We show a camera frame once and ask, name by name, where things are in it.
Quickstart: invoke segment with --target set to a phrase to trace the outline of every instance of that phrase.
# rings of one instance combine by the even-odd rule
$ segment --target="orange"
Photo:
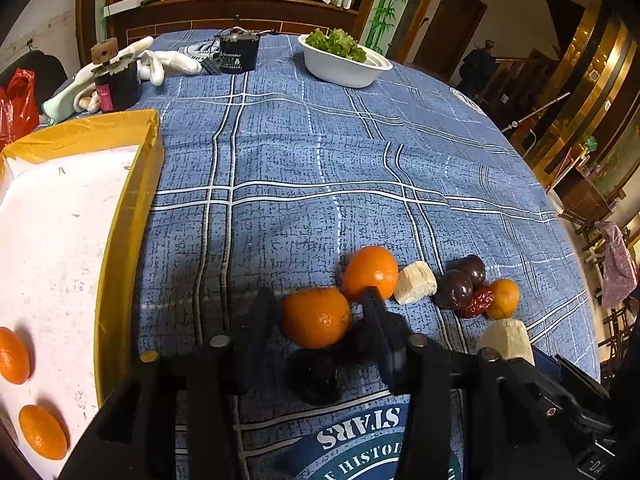
[[[282,307],[282,331],[305,348],[337,342],[351,326],[349,303],[336,288],[304,288],[289,294]]]
[[[351,255],[342,275],[342,293],[349,301],[360,301],[368,286],[376,286],[388,300],[398,284],[398,263],[393,254],[377,245],[363,247]]]
[[[20,410],[18,423],[24,439],[37,454],[49,460],[62,460],[65,457],[65,432],[47,410],[29,404]]]
[[[0,327],[0,374],[10,383],[22,384],[30,373],[27,347],[12,330]]]
[[[513,316],[520,301],[520,289],[507,278],[495,280],[491,285],[494,301],[485,311],[491,319],[504,319]]]

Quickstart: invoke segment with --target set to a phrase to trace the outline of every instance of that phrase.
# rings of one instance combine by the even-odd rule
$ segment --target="yellow tape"
[[[98,407],[130,367],[131,302],[146,217],[158,186],[164,147],[156,110],[93,116],[33,132],[0,153],[34,164],[80,153],[138,145],[118,200],[102,260],[95,305],[94,376]]]

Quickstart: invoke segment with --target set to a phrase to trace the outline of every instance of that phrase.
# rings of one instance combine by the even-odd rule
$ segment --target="white bowl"
[[[350,88],[364,88],[386,70],[391,70],[389,60],[370,48],[360,45],[367,54],[364,63],[323,52],[305,42],[308,34],[298,36],[298,43],[305,48],[305,65],[314,76]]]

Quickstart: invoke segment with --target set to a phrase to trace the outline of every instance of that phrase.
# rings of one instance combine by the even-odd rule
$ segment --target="red date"
[[[471,301],[465,308],[456,311],[458,317],[468,319],[470,317],[480,316],[494,302],[494,292],[486,285],[476,290]]]

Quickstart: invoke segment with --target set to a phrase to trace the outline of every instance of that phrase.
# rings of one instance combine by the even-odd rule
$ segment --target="pink garment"
[[[596,222],[605,240],[602,307],[614,308],[638,286],[636,264],[626,248],[622,231],[613,222]]]

